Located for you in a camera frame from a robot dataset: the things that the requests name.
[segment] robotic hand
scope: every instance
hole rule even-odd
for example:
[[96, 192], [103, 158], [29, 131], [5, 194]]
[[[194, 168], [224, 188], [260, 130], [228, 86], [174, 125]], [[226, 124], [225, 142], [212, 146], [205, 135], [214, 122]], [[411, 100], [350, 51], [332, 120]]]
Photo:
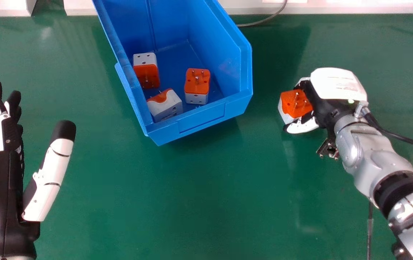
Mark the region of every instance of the robotic hand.
[[34, 260], [33, 242], [39, 226], [60, 189], [68, 166], [76, 126], [61, 121], [52, 133], [44, 161], [23, 192], [23, 128], [20, 92], [14, 91], [5, 103], [0, 83], [0, 259]]
[[413, 259], [413, 166], [385, 135], [410, 144], [413, 140], [381, 128], [357, 77], [344, 69], [317, 69], [281, 94], [278, 110], [291, 134], [327, 130], [317, 154], [342, 160], [358, 191], [388, 220], [398, 240], [392, 248], [395, 257]]

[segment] green table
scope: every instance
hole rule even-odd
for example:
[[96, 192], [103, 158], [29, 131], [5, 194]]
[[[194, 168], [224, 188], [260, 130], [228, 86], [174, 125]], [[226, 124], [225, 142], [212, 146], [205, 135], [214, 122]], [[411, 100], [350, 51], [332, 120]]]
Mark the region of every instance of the green table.
[[[318, 67], [350, 69], [381, 124], [413, 137], [413, 15], [289, 15], [243, 32], [254, 48], [246, 113], [157, 147], [97, 17], [40, 1], [32, 18], [0, 18], [0, 81], [23, 94], [26, 179], [56, 121], [78, 126], [38, 259], [365, 258], [366, 199], [315, 154], [323, 130], [282, 132], [277, 100]], [[413, 163], [413, 147], [393, 144]], [[374, 217], [373, 257], [393, 259], [394, 237]]]

